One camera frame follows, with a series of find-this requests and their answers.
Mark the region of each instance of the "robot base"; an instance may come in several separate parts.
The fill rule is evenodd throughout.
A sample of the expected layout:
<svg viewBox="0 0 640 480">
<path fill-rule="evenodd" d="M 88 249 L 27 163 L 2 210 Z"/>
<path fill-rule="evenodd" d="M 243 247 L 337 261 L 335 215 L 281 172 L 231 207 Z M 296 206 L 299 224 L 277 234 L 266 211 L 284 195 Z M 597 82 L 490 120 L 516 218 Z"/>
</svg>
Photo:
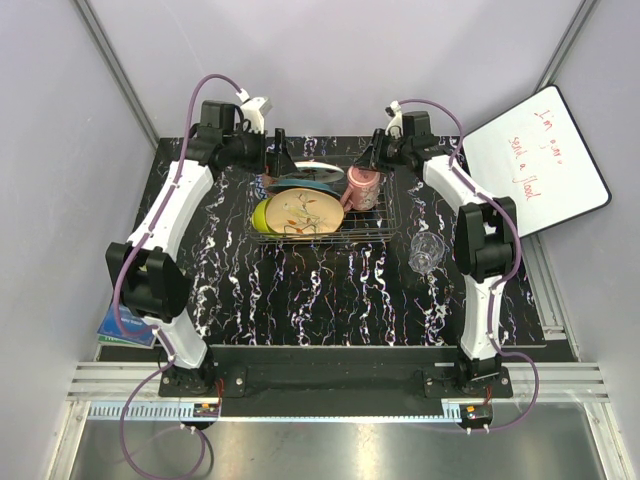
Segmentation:
<svg viewBox="0 0 640 480">
<path fill-rule="evenodd" d="M 491 387 L 492 398 L 512 398 L 513 388 L 511 378 L 506 367 L 490 382 L 479 382 L 477 385 L 468 383 L 460 385 L 456 376 L 456 367 L 428 367 L 422 370 L 424 393 L 427 398 L 469 398 L 484 400 L 488 397 L 488 387 Z"/>
<path fill-rule="evenodd" d="M 244 396 L 247 369 L 241 366 L 222 368 L 207 350 L 200 368 L 172 367 L 162 373 L 158 395 L 161 397 L 212 397 L 218 396 L 216 380 L 222 380 L 224 397 Z"/>
</svg>

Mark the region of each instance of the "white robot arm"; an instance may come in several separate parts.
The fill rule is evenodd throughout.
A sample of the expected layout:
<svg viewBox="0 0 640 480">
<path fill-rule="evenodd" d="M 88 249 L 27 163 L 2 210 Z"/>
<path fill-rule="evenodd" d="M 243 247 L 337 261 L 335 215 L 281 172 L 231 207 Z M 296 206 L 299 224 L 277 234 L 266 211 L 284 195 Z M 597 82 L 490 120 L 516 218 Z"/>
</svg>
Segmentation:
<svg viewBox="0 0 640 480">
<path fill-rule="evenodd" d="M 168 351 L 174 351 L 175 367 L 198 371 L 208 349 L 196 333 L 186 309 L 190 280 L 176 266 L 178 248 L 187 225 L 211 190 L 215 177 L 224 168 L 238 165 L 254 172 L 274 175 L 296 169 L 287 152 L 285 133 L 275 131 L 275 147 L 266 151 L 265 115 L 271 109 L 266 97 L 249 98 L 239 107 L 240 123 L 236 127 L 238 107 L 229 103 L 204 102 L 200 123 L 195 127 L 182 164 L 174 161 L 167 180 L 147 216 L 125 244 L 112 243 L 107 250 L 107 264 L 112 282 L 116 279 L 132 246 L 146 236 L 143 248 L 127 271 L 121 292 L 122 303 L 150 326 L 159 327 L 164 335 L 159 340 Z M 175 181 L 176 172 L 180 177 Z M 162 214 L 152 225 L 157 212 Z"/>
<path fill-rule="evenodd" d="M 407 166 L 435 189 L 457 213 L 455 262 L 466 285 L 464 333 L 456 365 L 458 385 L 486 385 L 497 378 L 501 357 L 492 344 L 500 324 L 505 284 L 498 282 L 515 261 L 514 238 L 505 219 L 486 201 L 495 200 L 515 223 L 512 199 L 494 198 L 478 185 L 455 158 L 443 155 L 439 139 L 431 134 L 429 115 L 403 115 L 398 102 L 387 108 L 391 121 L 374 131 L 370 145 L 356 165 L 373 170 Z M 493 308 L 489 301 L 493 297 Z"/>
</svg>

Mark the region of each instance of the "white wall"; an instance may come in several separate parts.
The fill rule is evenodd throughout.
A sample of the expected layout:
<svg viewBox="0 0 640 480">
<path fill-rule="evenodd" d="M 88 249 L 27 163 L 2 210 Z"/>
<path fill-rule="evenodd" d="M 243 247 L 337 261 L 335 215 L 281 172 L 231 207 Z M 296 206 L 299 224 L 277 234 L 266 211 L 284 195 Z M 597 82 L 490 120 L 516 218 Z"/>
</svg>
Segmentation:
<svg viewBox="0 0 640 480">
<path fill-rule="evenodd" d="M 601 2 L 558 85 L 613 200 L 544 233 L 584 360 L 597 361 L 640 473 L 640 4 Z"/>
<path fill-rule="evenodd" d="M 287 134 L 370 134 L 394 99 L 479 126 L 531 93 L 579 0 L 92 0 L 161 136 L 205 73 L 274 102 Z M 224 85 L 208 98 L 236 100 Z M 455 126 L 434 114 L 437 133 Z"/>
<path fill-rule="evenodd" d="M 0 476 L 41 479 L 152 152 L 68 0 L 0 13 Z"/>
</svg>

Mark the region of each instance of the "blue book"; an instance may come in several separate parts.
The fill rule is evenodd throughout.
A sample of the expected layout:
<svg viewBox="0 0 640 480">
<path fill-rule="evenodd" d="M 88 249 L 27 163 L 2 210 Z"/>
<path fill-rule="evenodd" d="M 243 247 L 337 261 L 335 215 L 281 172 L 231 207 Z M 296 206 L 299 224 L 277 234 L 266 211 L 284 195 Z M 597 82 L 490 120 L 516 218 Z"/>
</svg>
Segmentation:
<svg viewBox="0 0 640 480">
<path fill-rule="evenodd" d="M 136 317 L 131 310 L 124 305 L 120 305 L 120 317 L 124 326 L 132 332 L 138 332 L 147 328 L 147 324 L 141 318 Z M 129 347 L 153 348 L 156 336 L 151 329 L 141 335 L 130 337 L 118 328 L 116 318 L 113 315 L 113 306 L 109 310 L 98 328 L 98 342 L 103 345 L 121 345 Z"/>
</svg>

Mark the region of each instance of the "blue plate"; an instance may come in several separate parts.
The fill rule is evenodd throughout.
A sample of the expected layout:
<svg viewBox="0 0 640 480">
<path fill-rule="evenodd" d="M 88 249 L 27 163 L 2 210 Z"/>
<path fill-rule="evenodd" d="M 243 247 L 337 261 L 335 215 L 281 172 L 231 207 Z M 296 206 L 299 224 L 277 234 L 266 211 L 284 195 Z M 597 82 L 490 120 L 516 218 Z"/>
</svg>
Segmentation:
<svg viewBox="0 0 640 480">
<path fill-rule="evenodd" d="M 331 187 L 324 183 L 314 182 L 313 180 L 299 180 L 296 178 L 286 178 L 280 180 L 278 183 L 274 183 L 273 185 L 268 186 L 267 191 L 275 195 L 291 188 L 309 188 L 311 190 L 317 190 L 319 192 L 331 195 L 338 200 L 340 200 L 341 197 L 339 193 L 335 192 Z"/>
</svg>

